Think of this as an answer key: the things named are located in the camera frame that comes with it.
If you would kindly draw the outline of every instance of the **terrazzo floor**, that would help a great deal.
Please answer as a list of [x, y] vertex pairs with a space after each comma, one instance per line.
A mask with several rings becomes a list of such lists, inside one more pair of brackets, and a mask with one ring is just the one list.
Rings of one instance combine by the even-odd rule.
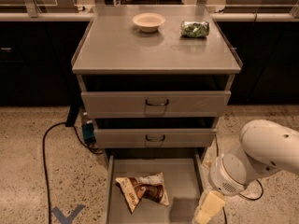
[[[66, 121], [68, 109], [0, 107], [0, 223], [48, 223], [42, 140], [50, 126]], [[273, 120], [299, 131], [298, 105], [229, 105], [218, 125], [220, 153], [238, 145], [242, 126], [253, 119]], [[76, 126], [80, 135], [79, 119]], [[89, 152], [74, 129], [64, 125], [49, 131], [45, 146], [51, 223], [101, 223], [107, 179], [103, 156]], [[215, 150], [214, 142], [203, 162], [206, 182]], [[299, 176], [281, 171], [261, 181], [264, 195], [259, 201], [227, 198], [227, 223], [299, 223]], [[260, 188], [254, 182], [244, 194], [256, 197]], [[223, 212], [210, 223], [224, 223]]]

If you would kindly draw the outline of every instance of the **small bowl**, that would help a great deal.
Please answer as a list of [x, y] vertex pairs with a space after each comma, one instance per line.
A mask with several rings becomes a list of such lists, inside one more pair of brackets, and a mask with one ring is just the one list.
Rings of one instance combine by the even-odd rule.
[[163, 23], [165, 17], [157, 13], [141, 13], [133, 17], [133, 23], [137, 25], [142, 32], [156, 32]]

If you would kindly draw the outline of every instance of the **metal cabinet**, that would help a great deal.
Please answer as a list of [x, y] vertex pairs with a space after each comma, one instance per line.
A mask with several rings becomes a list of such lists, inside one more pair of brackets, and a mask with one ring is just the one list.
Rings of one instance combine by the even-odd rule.
[[[134, 15], [160, 13], [145, 34]], [[180, 35], [183, 20], [210, 22], [207, 38]], [[186, 223], [203, 190], [200, 162], [240, 71], [204, 7], [100, 7], [74, 57], [97, 145], [107, 157], [103, 223]], [[131, 215], [117, 176], [164, 172], [170, 206], [143, 201]]]

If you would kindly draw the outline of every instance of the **black cabinet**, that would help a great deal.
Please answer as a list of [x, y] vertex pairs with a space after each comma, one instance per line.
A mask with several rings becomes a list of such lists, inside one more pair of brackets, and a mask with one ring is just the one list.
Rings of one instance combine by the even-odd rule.
[[230, 104], [299, 103], [299, 22], [219, 22], [243, 62]]
[[71, 59], [87, 21], [0, 22], [0, 105], [71, 105]]

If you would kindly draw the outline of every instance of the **food wrapper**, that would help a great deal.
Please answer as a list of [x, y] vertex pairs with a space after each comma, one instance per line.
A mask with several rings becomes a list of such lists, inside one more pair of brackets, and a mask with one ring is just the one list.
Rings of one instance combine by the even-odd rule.
[[207, 21], [183, 21], [181, 23], [181, 35], [187, 37], [206, 37], [209, 34]]
[[120, 184], [132, 213], [143, 197], [169, 205], [163, 173], [142, 177], [117, 177], [116, 181]]

